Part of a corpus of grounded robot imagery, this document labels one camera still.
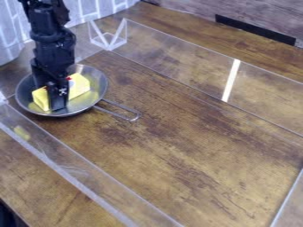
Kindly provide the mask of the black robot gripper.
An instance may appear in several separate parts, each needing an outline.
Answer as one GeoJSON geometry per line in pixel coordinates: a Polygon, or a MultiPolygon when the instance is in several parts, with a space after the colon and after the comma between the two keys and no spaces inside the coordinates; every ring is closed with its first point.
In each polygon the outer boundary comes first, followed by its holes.
{"type": "Polygon", "coordinates": [[[51,111],[67,107],[68,67],[75,64],[76,35],[65,27],[69,10],[63,0],[17,0],[24,9],[34,41],[30,59],[36,88],[47,85],[51,111]]]}

